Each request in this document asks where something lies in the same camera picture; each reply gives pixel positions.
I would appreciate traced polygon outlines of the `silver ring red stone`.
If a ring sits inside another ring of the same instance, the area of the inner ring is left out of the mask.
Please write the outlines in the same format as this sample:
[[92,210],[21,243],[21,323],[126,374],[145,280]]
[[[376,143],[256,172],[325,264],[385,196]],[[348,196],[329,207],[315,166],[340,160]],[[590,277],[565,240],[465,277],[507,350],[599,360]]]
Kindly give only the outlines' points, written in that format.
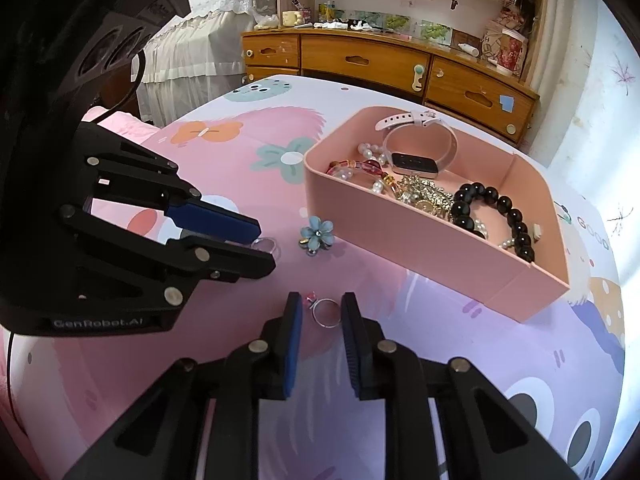
[[326,297],[318,297],[310,292],[304,298],[304,304],[314,322],[325,330],[333,330],[341,325],[341,304]]

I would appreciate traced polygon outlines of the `blue flower hair clip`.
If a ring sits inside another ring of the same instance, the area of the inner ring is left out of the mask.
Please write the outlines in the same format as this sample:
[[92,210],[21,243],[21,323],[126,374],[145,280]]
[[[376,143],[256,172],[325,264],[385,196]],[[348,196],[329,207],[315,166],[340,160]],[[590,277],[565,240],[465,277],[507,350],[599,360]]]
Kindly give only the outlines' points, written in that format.
[[334,224],[331,220],[310,216],[308,224],[300,229],[298,244],[308,256],[315,256],[320,250],[329,250],[334,242]]

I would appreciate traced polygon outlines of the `gold rhinestone hair comb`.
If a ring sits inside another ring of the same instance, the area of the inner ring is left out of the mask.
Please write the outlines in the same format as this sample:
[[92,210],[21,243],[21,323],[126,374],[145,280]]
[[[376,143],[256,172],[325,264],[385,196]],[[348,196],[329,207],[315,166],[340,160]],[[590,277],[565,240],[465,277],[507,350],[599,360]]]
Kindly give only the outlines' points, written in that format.
[[433,180],[417,176],[403,176],[399,181],[398,200],[426,214],[447,220],[454,196],[436,185]]

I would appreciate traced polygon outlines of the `white strap smartwatch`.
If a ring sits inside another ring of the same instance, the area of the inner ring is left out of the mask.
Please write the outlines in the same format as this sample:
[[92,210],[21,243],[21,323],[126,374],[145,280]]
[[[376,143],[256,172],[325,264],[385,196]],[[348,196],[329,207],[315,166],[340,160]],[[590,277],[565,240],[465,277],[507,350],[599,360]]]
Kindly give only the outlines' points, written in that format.
[[402,112],[380,119],[382,149],[393,172],[435,180],[457,156],[454,129],[432,110]]

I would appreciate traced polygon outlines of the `white lace covered furniture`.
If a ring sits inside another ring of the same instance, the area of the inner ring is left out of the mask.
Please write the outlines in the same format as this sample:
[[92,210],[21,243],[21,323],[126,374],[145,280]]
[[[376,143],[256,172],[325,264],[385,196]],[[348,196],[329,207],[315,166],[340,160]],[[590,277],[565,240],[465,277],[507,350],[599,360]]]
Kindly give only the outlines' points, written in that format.
[[276,0],[189,0],[145,45],[137,90],[141,119],[163,127],[238,88],[245,73],[242,35],[276,14]]

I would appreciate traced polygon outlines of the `pink open tray box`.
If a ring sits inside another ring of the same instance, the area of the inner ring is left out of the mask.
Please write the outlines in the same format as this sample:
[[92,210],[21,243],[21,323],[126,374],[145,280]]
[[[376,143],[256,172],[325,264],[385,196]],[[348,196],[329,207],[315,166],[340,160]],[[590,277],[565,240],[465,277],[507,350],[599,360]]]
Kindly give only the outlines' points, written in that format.
[[505,216],[483,202],[473,205],[472,216],[484,223],[487,238],[401,203],[390,193],[376,194],[365,172],[357,171],[349,180],[328,173],[332,162],[355,159],[358,144],[382,144],[382,133],[375,130],[375,124],[395,112],[393,107],[366,107],[306,153],[309,212],[331,220],[342,240],[518,322],[563,296],[570,288],[570,274],[560,220],[547,181],[524,156],[453,128],[457,156],[435,182],[448,192],[480,182],[510,197],[526,226],[540,226],[542,231],[531,262],[501,248],[501,242],[511,235],[510,226]]

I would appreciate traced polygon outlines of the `yellow mug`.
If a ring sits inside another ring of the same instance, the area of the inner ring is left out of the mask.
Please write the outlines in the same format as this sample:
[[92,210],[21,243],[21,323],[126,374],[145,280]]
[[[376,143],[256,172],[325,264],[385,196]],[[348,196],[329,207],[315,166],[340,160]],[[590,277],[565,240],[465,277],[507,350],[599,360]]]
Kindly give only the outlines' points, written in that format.
[[306,24],[304,14],[300,11],[283,11],[281,25],[283,27],[297,27]]

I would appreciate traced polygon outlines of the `wooden desk with drawers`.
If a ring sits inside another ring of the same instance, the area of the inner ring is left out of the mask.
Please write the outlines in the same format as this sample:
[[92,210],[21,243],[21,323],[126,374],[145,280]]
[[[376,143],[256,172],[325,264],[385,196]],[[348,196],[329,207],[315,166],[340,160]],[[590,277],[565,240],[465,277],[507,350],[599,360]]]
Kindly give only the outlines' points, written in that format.
[[450,48],[373,32],[273,29],[244,32],[245,75],[299,75],[381,91],[435,107],[519,146],[538,94],[513,76]]

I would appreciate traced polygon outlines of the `white floral curtain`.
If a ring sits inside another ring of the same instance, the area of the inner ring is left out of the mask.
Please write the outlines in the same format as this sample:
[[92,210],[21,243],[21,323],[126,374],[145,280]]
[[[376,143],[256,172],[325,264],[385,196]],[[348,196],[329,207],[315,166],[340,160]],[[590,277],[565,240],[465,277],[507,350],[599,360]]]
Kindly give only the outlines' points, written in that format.
[[603,0],[548,0],[526,153],[600,212],[627,284],[639,275],[639,55]]

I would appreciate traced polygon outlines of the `white tube on desk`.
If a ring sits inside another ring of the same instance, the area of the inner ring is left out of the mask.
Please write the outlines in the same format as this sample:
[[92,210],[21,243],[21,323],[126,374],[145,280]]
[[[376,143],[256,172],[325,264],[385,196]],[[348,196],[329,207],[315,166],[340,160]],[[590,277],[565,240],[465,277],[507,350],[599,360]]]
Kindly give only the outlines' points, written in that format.
[[472,46],[472,44],[458,44],[458,48],[466,54],[471,55],[473,58],[478,58],[480,56],[480,49]]

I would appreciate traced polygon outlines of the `red patterned paper cup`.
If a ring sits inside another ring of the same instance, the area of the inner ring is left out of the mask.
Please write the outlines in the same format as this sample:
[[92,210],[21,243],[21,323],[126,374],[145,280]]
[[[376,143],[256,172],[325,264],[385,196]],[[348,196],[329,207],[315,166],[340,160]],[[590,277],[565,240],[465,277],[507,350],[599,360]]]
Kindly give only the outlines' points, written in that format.
[[527,39],[523,35],[516,30],[504,28],[499,38],[497,70],[505,75],[520,76],[526,49]]

